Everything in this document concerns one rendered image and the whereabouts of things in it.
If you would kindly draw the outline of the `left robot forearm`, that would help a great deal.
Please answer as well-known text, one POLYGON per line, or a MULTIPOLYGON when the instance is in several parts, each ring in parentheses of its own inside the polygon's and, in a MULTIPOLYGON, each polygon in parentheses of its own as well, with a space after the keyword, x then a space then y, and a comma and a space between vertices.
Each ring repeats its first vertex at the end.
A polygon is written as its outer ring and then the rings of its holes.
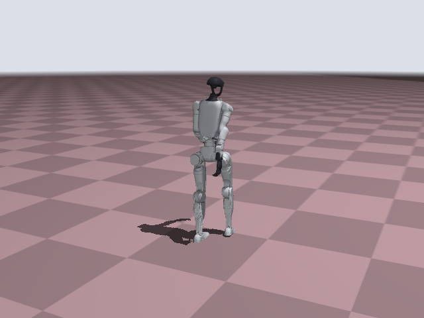
POLYGON ((201 136, 200 132, 193 132, 194 135, 199 139, 200 142, 205 142, 207 140, 206 136, 201 136))

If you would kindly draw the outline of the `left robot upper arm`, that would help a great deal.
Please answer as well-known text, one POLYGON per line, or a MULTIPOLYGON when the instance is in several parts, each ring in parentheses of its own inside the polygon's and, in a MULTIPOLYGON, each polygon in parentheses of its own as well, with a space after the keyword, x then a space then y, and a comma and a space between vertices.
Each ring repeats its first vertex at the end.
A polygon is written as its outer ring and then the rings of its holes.
POLYGON ((199 104, 201 101, 195 101, 193 103, 193 132, 200 133, 199 127, 198 127, 198 120, 199 120, 199 104))

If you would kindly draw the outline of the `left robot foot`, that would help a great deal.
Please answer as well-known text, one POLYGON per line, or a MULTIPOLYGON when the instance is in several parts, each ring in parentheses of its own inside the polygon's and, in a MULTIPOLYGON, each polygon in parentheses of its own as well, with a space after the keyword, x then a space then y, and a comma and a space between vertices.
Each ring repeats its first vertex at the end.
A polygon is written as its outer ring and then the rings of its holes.
POLYGON ((208 232, 202 232, 202 235, 199 235, 199 232, 197 235, 194 236, 193 242, 201 242, 203 239, 206 239, 209 236, 208 232))

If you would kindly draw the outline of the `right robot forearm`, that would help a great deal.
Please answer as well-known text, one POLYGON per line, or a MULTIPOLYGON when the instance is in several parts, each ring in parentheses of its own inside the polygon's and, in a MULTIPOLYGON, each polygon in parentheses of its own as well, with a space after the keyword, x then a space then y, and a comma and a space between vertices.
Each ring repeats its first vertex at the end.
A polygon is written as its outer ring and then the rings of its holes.
POLYGON ((223 127, 220 135, 217 137, 217 143, 216 143, 216 148, 215 148, 215 157, 216 157, 216 153, 219 152, 220 153, 220 158, 223 157, 223 148, 224 148, 224 143, 225 143, 225 139, 227 137, 229 133, 228 128, 223 127))

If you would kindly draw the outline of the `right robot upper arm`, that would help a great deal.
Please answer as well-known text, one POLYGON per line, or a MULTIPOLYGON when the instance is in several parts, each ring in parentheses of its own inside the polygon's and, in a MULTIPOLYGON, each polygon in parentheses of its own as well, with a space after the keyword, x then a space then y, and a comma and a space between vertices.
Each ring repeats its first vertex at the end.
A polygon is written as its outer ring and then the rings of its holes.
POLYGON ((223 111, 221 115, 221 120, 219 123, 218 133, 220 134, 223 127, 226 127, 231 114, 233 113, 233 108, 228 103, 222 103, 221 110, 223 111))

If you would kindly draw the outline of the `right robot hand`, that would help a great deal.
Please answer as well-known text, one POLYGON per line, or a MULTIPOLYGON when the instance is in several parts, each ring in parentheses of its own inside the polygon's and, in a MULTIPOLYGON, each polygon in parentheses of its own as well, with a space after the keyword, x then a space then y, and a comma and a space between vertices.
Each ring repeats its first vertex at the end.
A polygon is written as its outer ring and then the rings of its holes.
POLYGON ((216 170, 216 173, 215 173, 215 174, 213 174, 212 176, 217 177, 217 176, 221 173, 221 168, 222 168, 222 159, 223 159, 223 157, 222 157, 222 158, 220 158, 220 153, 219 153, 219 152, 217 152, 217 153, 216 153, 216 158, 215 158, 215 159, 217 160, 217 170, 216 170))

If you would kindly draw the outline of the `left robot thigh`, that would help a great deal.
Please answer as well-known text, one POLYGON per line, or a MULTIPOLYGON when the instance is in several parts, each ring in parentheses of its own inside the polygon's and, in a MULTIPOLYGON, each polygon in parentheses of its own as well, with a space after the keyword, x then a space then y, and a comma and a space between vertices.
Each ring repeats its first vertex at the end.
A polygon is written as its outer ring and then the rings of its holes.
POLYGON ((204 202, 206 199, 206 181, 207 171, 205 162, 200 160, 200 152, 196 152, 190 157, 190 162, 194 165, 193 173, 197 191, 195 192, 195 201, 204 202))

